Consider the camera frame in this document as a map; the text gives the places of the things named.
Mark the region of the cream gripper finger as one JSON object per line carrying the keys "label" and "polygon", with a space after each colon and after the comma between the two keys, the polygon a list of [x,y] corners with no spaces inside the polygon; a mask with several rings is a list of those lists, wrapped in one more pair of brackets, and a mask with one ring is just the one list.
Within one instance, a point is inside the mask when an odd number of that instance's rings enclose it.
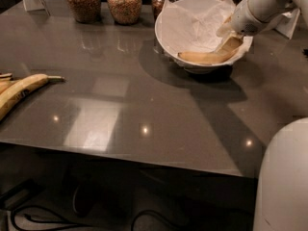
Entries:
{"label": "cream gripper finger", "polygon": [[229,35],[223,38],[215,49],[215,53],[221,56],[235,52],[243,44],[243,39],[238,36]]}
{"label": "cream gripper finger", "polygon": [[228,17],[217,29],[216,35],[219,38],[227,38],[234,34],[234,30],[231,25],[231,17]]}

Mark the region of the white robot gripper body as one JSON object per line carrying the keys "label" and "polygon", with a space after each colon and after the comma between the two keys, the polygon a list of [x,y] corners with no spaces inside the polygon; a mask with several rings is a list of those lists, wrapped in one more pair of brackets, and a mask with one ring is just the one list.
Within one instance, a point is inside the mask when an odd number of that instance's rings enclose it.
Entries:
{"label": "white robot gripper body", "polygon": [[254,36],[269,24],[270,0],[242,0],[231,16],[232,29],[245,36]]}

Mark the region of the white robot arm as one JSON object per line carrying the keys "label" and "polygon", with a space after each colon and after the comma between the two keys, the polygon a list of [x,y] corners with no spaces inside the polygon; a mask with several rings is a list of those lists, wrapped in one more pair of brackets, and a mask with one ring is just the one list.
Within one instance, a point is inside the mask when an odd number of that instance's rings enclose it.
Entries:
{"label": "white robot arm", "polygon": [[[308,0],[243,0],[218,29],[260,33],[289,3],[308,23]],[[308,231],[308,118],[283,127],[271,139],[261,165],[253,231]]]}

